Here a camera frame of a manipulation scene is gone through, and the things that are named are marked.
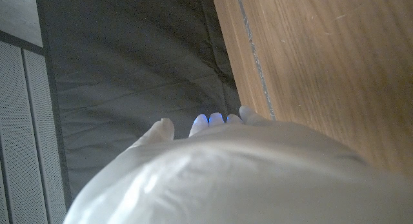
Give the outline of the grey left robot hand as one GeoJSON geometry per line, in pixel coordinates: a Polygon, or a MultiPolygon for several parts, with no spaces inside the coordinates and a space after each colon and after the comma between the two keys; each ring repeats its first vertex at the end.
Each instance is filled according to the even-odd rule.
{"type": "Polygon", "coordinates": [[[163,118],[94,176],[66,223],[411,223],[412,180],[248,107],[163,118]]]}

